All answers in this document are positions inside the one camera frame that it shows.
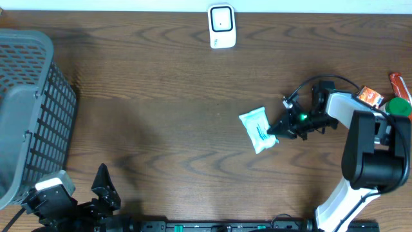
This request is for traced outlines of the light blue wipes packet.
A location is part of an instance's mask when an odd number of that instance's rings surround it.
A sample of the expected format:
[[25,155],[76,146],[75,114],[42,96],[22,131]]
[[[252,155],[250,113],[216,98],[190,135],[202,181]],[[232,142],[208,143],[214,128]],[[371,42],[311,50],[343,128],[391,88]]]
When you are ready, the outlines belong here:
[[275,146],[279,142],[275,135],[267,132],[270,125],[264,106],[240,115],[239,119],[250,137],[256,154]]

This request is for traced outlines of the red Top snack packet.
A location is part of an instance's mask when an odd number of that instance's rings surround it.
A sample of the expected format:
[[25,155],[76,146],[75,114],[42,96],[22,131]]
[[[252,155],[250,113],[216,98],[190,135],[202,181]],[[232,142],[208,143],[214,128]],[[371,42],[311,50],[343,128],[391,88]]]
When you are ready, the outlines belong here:
[[402,78],[402,75],[397,72],[393,72],[389,75],[393,91],[397,97],[405,99],[411,104],[411,94]]

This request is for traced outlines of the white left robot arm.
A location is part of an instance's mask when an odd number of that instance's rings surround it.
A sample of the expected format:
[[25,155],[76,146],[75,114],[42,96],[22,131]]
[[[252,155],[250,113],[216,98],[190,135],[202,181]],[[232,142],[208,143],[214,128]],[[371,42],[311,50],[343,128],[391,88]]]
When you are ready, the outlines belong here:
[[93,181],[96,197],[79,204],[72,195],[75,186],[66,171],[43,176],[21,206],[39,218],[39,231],[135,231],[128,216],[114,215],[121,199],[110,179],[108,168],[101,164]]

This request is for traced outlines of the green lid cup container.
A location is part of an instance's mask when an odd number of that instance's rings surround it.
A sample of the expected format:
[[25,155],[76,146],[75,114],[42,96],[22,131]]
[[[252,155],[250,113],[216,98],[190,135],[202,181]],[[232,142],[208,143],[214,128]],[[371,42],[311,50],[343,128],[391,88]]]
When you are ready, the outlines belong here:
[[387,114],[394,114],[394,115],[401,115],[405,117],[409,117],[411,114],[411,105],[410,103],[401,98],[395,97],[390,101],[384,103],[379,110],[387,113]]

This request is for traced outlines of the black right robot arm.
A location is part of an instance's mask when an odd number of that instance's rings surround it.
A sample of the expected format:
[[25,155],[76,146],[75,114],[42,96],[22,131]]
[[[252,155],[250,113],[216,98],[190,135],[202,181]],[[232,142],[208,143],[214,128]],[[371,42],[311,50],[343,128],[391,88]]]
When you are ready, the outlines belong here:
[[407,182],[411,163],[408,117],[370,106],[353,93],[337,90],[332,81],[313,85],[311,110],[302,109],[296,92],[284,98],[283,104],[286,111],[269,127],[271,135],[306,140],[308,133],[324,133],[338,124],[348,129],[342,179],[303,231],[347,231],[367,204]]

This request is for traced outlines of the orange small carton box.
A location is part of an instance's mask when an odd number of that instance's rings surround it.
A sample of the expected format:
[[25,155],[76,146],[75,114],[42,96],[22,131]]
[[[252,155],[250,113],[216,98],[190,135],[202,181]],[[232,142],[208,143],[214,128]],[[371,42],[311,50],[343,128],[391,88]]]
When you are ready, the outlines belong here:
[[376,92],[375,90],[364,86],[357,94],[357,98],[361,101],[369,104],[372,107],[379,108],[380,104],[382,103],[384,97]]

